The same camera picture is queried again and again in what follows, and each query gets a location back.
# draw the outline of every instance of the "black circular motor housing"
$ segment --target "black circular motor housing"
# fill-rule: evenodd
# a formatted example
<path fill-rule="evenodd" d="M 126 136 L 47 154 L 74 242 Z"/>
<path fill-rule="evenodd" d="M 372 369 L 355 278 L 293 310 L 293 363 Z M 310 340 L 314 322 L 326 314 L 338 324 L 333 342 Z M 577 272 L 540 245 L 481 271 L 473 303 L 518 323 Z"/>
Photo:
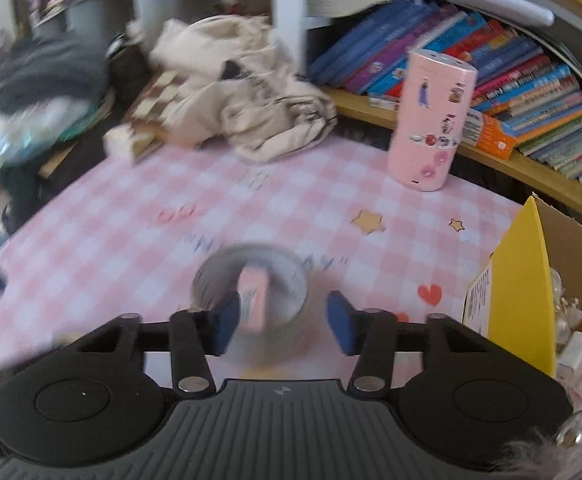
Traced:
<path fill-rule="evenodd" d="M 556 381 L 513 355 L 460 353 L 449 365 L 428 367 L 397 399 L 407 431 L 447 462 L 493 468 L 506 444 L 530 428 L 552 435 L 572 412 Z"/>
<path fill-rule="evenodd" d="M 60 351 L 0 387 L 0 442 L 45 465 L 120 455 L 149 437 L 163 415 L 160 387 L 115 353 Z"/>

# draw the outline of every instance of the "pink checkered tablecloth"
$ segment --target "pink checkered tablecloth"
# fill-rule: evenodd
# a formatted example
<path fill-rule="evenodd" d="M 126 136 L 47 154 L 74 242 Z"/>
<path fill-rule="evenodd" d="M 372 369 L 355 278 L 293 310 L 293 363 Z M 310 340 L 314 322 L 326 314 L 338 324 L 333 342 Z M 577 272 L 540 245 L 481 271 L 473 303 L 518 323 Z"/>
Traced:
<path fill-rule="evenodd" d="M 304 261 L 308 308 L 318 315 L 273 367 L 210 358 L 216 382 L 347 381 L 355 358 L 340 355 L 328 330 L 328 291 L 341 290 L 357 308 L 415 322 L 430 312 L 461 319 L 467 286 L 520 209 L 455 177 L 437 192 L 408 190 L 388 176 L 386 156 L 331 137 L 258 167 L 219 146 L 166 146 L 136 168 L 104 161 L 0 250 L 8 280 L 0 297 L 0 365 L 125 312 L 167 320 L 189 304 L 193 276 L 210 253 L 257 241 L 290 248 Z M 420 366 L 413 355 L 396 363 L 394 384 Z M 148 371 L 169 382 L 164 356 L 151 357 Z"/>

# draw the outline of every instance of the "gray ribbed plate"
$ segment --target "gray ribbed plate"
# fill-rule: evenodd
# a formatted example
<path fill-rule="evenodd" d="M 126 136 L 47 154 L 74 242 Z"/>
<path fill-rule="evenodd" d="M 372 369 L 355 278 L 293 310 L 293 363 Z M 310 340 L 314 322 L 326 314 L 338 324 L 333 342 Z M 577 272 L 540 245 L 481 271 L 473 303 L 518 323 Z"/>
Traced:
<path fill-rule="evenodd" d="M 229 380 L 214 397 L 180 402 L 151 440 L 115 460 L 61 469 L 11 458 L 0 467 L 0 480 L 478 480 L 488 476 L 449 465 L 421 450 L 402 433 L 386 405 L 349 397 L 337 380 Z"/>

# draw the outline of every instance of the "pink cylinder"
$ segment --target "pink cylinder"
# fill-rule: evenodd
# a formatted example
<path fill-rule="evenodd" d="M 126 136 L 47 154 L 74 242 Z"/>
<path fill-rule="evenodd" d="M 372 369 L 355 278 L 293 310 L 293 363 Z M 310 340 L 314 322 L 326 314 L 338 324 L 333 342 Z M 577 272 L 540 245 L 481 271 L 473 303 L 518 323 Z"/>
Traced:
<path fill-rule="evenodd" d="M 395 180 L 420 191 L 444 185 L 477 75 L 474 67 L 446 54 L 410 53 L 389 148 L 389 173 Z"/>

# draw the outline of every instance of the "wooden shelf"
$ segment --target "wooden shelf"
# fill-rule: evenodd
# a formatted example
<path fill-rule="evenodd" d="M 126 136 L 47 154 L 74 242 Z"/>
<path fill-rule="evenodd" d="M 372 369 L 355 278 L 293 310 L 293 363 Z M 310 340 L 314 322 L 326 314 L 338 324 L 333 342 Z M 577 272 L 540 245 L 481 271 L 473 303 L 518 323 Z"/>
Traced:
<path fill-rule="evenodd" d="M 324 90 L 331 95 L 338 108 L 338 113 L 341 115 L 393 129 L 395 111 L 369 106 L 368 100 L 364 96 L 329 88 Z M 569 180 L 557 171 L 523 156 L 517 150 L 511 154 L 509 160 L 501 160 L 462 143 L 458 147 L 457 153 L 507 174 L 539 192 L 546 193 L 582 214 L 582 184 Z"/>

